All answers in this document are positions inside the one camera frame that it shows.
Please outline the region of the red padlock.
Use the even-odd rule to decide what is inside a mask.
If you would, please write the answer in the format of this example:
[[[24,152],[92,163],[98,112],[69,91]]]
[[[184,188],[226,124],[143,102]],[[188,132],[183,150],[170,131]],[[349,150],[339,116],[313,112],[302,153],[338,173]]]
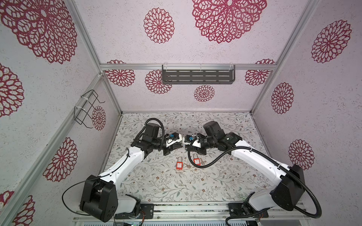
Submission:
[[[177,158],[176,169],[177,170],[182,170],[183,169],[183,158],[182,157]]]
[[[201,165],[200,158],[199,158],[199,156],[198,156],[196,153],[193,155],[193,162],[194,162],[197,166],[200,166],[200,165]]]

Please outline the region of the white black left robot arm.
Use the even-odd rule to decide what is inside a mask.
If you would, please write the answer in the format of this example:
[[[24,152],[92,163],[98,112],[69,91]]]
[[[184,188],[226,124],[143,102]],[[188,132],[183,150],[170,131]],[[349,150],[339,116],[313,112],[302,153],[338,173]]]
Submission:
[[[108,222],[118,214],[138,217],[141,212],[140,199],[132,195],[117,195],[122,182],[154,150],[168,155],[181,148],[182,141],[179,133],[166,134],[161,122],[154,123],[154,119],[146,122],[123,157],[100,175],[90,175],[86,179],[80,210],[102,222]]]

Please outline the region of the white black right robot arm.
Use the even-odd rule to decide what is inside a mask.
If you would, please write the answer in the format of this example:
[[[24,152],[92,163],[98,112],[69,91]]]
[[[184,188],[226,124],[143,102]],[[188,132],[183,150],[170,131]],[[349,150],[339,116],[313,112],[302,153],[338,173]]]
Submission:
[[[186,136],[184,139],[188,153],[205,153],[207,149],[216,148],[222,152],[215,160],[205,165],[211,167],[227,154],[243,160],[266,176],[273,187],[250,194],[243,202],[244,211],[252,214],[279,206],[284,210],[297,209],[297,203],[307,191],[304,183],[303,169],[298,165],[292,167],[280,163],[264,153],[254,149],[239,135],[226,134],[215,121],[204,125],[206,135]]]

